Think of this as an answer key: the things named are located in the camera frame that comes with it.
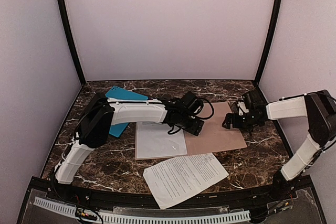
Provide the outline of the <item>tan brown folder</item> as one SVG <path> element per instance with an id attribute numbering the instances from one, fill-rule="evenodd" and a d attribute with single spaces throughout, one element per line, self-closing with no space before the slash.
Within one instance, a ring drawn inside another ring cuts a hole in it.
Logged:
<path id="1" fill-rule="evenodd" d="M 215 102 L 212 105 L 214 115 L 205 121 L 199 136 L 183 131 L 187 155 L 223 152 L 247 147 L 239 129 L 228 130 L 222 127 L 225 115 L 231 113 L 229 103 Z"/>

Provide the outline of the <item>printed paper sheet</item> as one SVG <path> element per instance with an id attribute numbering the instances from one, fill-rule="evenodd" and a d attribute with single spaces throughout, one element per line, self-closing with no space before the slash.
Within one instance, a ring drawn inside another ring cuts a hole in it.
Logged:
<path id="1" fill-rule="evenodd" d="M 166 124 L 137 123 L 135 135 L 135 159 L 170 158 L 187 155 L 183 131 L 169 135 Z"/>
<path id="2" fill-rule="evenodd" d="M 170 158 L 143 172 L 160 209 L 176 206 L 227 176 L 228 172 L 212 153 Z"/>

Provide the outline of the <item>teal folder with black inside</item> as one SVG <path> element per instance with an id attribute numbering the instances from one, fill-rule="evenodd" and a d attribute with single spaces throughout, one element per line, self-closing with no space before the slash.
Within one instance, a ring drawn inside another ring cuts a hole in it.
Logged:
<path id="1" fill-rule="evenodd" d="M 113 86 L 107 93 L 107 98 L 114 98 L 118 100 L 136 100 L 136 101 L 145 101 L 149 98 L 145 95 L 138 94 L 126 89 L 123 89 L 121 87 Z M 110 127 L 109 134 L 119 138 L 121 134 L 124 132 L 124 130 L 127 128 L 129 123 L 122 123 L 117 125 L 112 125 Z"/>

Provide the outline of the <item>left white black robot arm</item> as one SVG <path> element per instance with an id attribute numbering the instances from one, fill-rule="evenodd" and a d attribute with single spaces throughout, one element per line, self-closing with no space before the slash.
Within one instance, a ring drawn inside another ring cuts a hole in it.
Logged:
<path id="1" fill-rule="evenodd" d="M 114 125 L 138 122 L 167 124 L 171 127 L 169 134 L 178 129 L 198 136 L 204 124 L 204 119 L 198 116 L 203 107 L 202 99 L 192 92 L 181 98 L 144 101 L 118 100 L 97 93 L 82 113 L 71 143 L 51 175 L 60 184 L 71 184 L 88 155 L 105 145 Z"/>

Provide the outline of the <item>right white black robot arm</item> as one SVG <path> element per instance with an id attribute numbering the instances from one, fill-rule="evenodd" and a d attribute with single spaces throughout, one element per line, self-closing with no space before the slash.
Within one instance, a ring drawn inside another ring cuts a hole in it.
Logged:
<path id="1" fill-rule="evenodd" d="M 269 196 L 284 199 L 295 188 L 299 176 L 312 167 L 322 153 L 335 144 L 335 98 L 328 90 L 282 97 L 266 102 L 261 92 L 246 92 L 237 101 L 237 112 L 227 113 L 222 126 L 251 133 L 267 121 L 278 122 L 295 149 L 282 168 L 273 176 Z"/>

